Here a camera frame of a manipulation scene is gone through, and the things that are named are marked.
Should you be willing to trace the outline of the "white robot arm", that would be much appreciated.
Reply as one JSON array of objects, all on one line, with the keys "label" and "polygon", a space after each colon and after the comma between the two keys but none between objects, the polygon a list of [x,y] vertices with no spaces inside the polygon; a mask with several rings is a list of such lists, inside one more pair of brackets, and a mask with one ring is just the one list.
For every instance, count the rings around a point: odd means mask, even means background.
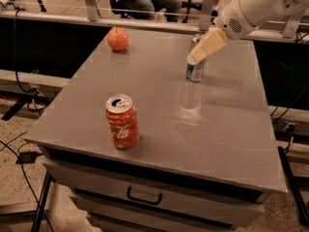
[{"label": "white robot arm", "polygon": [[243,38],[270,19],[309,7],[309,0],[232,0],[214,19],[215,29],[202,37],[186,57],[195,65],[222,48],[228,39]]}]

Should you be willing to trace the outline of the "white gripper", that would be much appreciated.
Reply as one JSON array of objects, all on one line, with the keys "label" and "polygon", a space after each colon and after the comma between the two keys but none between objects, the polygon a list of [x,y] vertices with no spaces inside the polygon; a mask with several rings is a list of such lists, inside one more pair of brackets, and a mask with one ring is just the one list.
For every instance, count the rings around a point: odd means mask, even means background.
[{"label": "white gripper", "polygon": [[229,39],[240,39],[252,33],[257,26],[252,24],[257,0],[232,0],[215,18],[217,28],[202,37],[186,57],[190,65],[196,65],[226,45]]}]

